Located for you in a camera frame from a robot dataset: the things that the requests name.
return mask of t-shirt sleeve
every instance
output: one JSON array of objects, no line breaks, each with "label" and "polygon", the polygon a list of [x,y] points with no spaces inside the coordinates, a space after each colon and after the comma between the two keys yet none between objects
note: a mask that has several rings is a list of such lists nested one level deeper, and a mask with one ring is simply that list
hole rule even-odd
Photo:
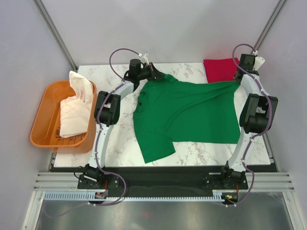
[{"label": "t-shirt sleeve", "polygon": [[137,132],[136,139],[145,163],[167,157],[175,152],[173,142],[169,137],[152,132]]}]

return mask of white marble surface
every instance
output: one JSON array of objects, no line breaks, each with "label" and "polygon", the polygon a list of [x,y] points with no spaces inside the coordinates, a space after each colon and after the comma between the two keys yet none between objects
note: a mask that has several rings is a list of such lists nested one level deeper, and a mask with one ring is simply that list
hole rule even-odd
[{"label": "white marble surface", "polygon": [[[180,81],[207,83],[202,63],[155,64],[158,70],[170,73]],[[128,70],[128,65],[114,65],[121,75]],[[97,91],[110,91],[120,83],[109,65],[80,66],[81,75],[93,81]],[[136,140],[132,115],[138,95],[145,81],[138,89],[121,101],[120,119],[114,126],[106,153],[106,166],[181,166],[181,165],[224,165],[233,154],[236,144],[212,144],[197,142],[174,142],[176,153],[166,158],[145,164]],[[247,96],[242,87],[235,92],[235,109],[239,119]],[[88,162],[91,152],[84,154],[57,154],[55,167],[77,167]],[[263,139],[254,148],[248,164],[270,164]]]}]

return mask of metal pole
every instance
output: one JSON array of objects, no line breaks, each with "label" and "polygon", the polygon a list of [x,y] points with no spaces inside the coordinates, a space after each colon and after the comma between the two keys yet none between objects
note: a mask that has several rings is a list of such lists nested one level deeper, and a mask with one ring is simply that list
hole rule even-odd
[{"label": "metal pole", "polygon": [[285,6],[286,2],[288,0],[279,0],[275,9],[273,10],[269,20],[267,21],[265,27],[263,28],[257,42],[255,43],[254,47],[256,50],[259,50],[259,48],[261,47],[264,39],[267,37],[269,31],[271,30],[274,22],[276,21],[278,15],[280,14],[281,10],[283,9],[283,7]]},{"label": "metal pole", "polygon": [[33,0],[35,6],[37,7],[38,11],[40,12],[41,16],[43,17],[44,21],[46,22],[50,32],[52,33],[54,39],[56,40],[57,44],[59,45],[60,50],[62,51],[63,55],[67,59],[71,68],[76,71],[78,69],[76,63],[73,61],[67,47],[63,39],[61,38],[57,28],[55,27],[46,7],[44,6],[41,0]]}]

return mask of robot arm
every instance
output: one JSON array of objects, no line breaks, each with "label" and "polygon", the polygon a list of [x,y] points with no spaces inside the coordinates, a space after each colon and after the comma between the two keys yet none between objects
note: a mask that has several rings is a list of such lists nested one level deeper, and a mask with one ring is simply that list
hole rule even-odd
[{"label": "robot arm", "polygon": [[[260,138],[260,136],[255,137],[255,135],[263,132],[269,121],[268,104],[266,98],[262,95],[262,91],[265,91],[259,89],[262,88],[262,85],[259,80],[258,72],[255,70],[255,60],[256,56],[254,55],[242,54],[240,66],[258,80],[260,87],[253,78],[239,69],[235,75],[235,80],[244,88],[248,95],[248,99],[240,115],[239,124],[241,126],[241,135],[235,152],[223,167],[221,177],[217,178],[214,176],[213,178],[213,180],[218,181],[218,189],[232,189],[232,185],[235,186],[236,184],[243,184],[243,181],[246,180],[246,169],[242,163],[244,152],[247,150],[245,161],[248,161],[254,146]],[[163,77],[164,74],[159,72],[152,63],[144,63],[143,68],[141,68],[141,61],[139,59],[132,59],[130,61],[129,70],[125,73],[124,81],[122,81],[121,84],[112,91],[112,94],[108,97],[104,109],[99,116],[100,122],[105,125],[101,130],[100,138],[97,138],[100,131],[100,125],[96,125],[96,137],[93,152],[89,163],[84,169],[83,175],[80,176],[80,183],[78,184],[79,189],[90,188],[83,186],[83,179],[92,180],[98,182],[98,184],[103,184],[102,182],[99,182],[103,179],[101,178],[101,173],[97,168],[96,157],[98,158],[99,165],[103,168],[105,166],[106,148],[110,133],[113,129],[113,125],[115,125],[119,120],[120,101],[130,93],[134,92],[139,86],[141,80],[147,79],[149,81],[153,81]],[[103,105],[103,101],[107,95],[108,93],[103,91],[101,91],[98,95],[95,108],[96,119],[99,115],[98,111]],[[272,122],[278,100],[276,97],[269,96],[269,98],[272,103]],[[217,189],[217,184],[213,184],[212,180],[210,180],[209,185],[211,184],[215,187],[215,189]]]}]

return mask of laundry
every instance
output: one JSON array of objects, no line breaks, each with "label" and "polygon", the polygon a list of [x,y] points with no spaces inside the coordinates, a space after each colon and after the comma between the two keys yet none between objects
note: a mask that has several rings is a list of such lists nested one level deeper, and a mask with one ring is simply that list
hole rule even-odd
[{"label": "laundry", "polygon": [[175,152],[173,142],[237,143],[235,81],[194,84],[171,75],[145,84],[133,114],[145,163]]},{"label": "laundry", "polygon": [[70,71],[69,81],[76,95],[60,103],[59,135],[62,138],[86,133],[94,97],[92,83],[79,73]]},{"label": "laundry", "polygon": [[232,58],[221,60],[204,60],[203,65],[206,70],[206,77],[208,83],[220,82],[220,81],[234,81],[236,73],[236,65]]}]

